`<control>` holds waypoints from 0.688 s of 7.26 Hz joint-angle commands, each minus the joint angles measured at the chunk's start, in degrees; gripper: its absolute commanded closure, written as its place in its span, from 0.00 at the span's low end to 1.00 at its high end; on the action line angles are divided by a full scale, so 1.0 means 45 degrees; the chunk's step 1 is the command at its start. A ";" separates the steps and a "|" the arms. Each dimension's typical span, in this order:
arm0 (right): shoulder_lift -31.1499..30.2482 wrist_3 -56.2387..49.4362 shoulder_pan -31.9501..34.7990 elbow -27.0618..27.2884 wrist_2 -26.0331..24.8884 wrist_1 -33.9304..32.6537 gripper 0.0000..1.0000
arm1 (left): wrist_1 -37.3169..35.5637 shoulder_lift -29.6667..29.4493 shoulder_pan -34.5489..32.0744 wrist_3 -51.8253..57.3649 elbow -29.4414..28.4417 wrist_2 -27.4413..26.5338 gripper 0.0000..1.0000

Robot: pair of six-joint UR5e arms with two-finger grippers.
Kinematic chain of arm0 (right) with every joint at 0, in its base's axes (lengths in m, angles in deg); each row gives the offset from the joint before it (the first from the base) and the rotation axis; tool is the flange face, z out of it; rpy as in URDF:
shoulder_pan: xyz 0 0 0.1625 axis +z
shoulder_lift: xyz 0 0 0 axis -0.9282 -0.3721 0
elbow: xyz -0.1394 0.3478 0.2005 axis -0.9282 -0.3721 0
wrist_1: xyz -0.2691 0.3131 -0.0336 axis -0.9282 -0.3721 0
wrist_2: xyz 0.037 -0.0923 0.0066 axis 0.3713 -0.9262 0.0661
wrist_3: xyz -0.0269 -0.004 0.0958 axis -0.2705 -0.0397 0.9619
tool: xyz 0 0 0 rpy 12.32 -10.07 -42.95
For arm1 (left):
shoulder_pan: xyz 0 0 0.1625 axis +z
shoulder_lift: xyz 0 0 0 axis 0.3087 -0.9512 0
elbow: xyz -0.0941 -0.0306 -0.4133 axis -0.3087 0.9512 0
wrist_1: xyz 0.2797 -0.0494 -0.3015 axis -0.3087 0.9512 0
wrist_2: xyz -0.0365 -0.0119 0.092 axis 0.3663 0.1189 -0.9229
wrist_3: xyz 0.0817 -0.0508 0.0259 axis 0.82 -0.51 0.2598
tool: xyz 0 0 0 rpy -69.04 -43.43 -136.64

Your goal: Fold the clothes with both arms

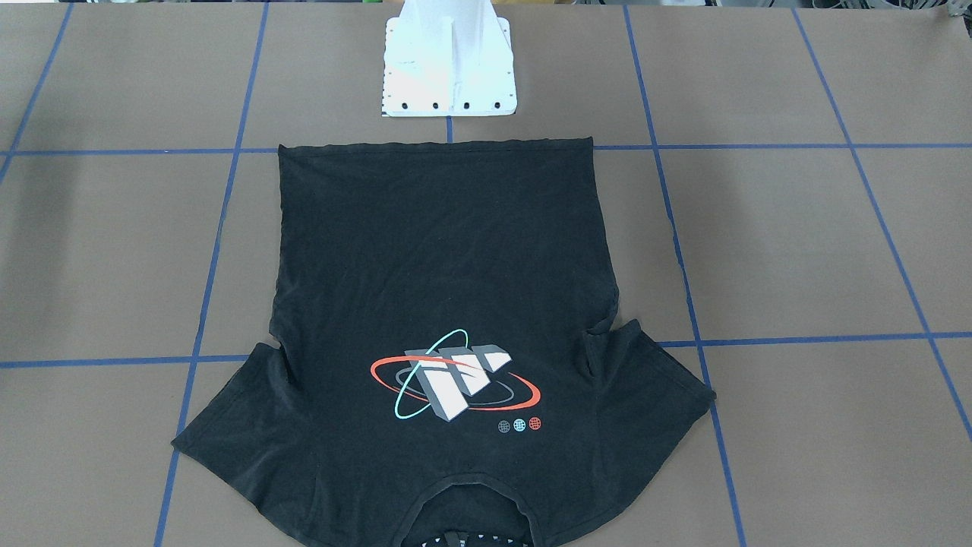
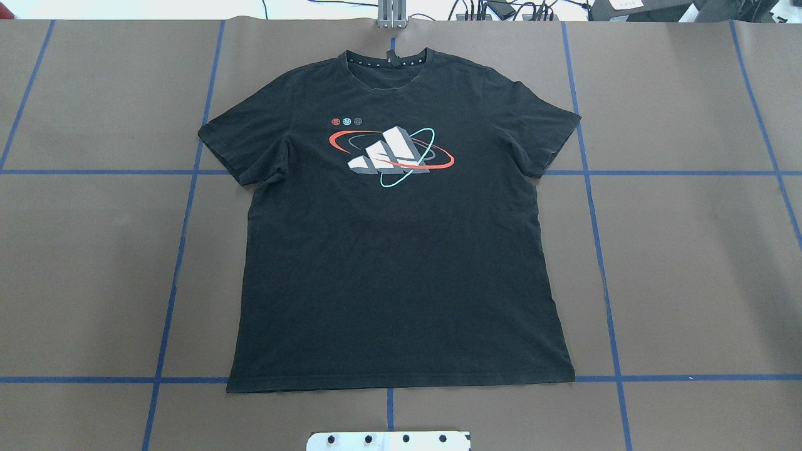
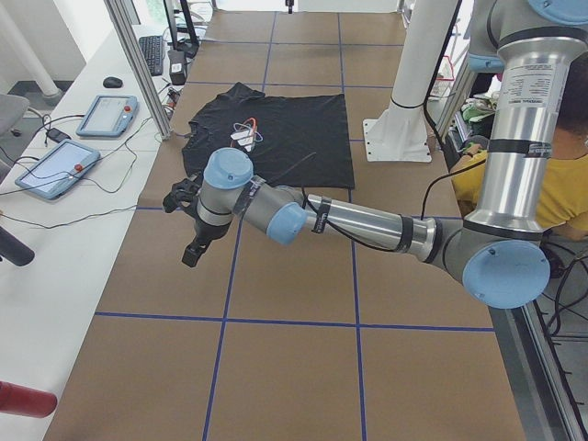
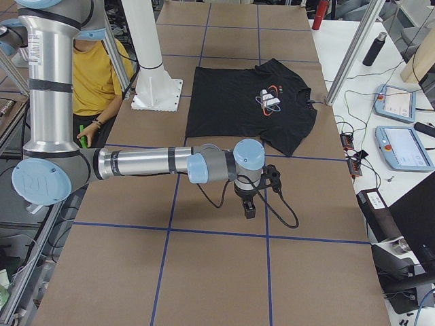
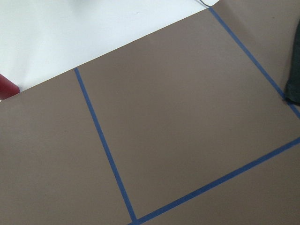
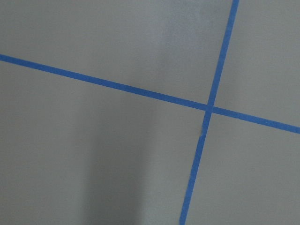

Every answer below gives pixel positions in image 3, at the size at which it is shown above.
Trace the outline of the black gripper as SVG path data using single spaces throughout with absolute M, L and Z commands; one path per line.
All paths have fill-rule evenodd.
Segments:
M 189 243 L 182 256 L 182 263 L 189 267 L 195 267 L 199 258 L 205 254 L 210 244 L 222 238 L 229 230 L 230 224 L 211 225 L 200 217 L 195 218 L 195 237 Z

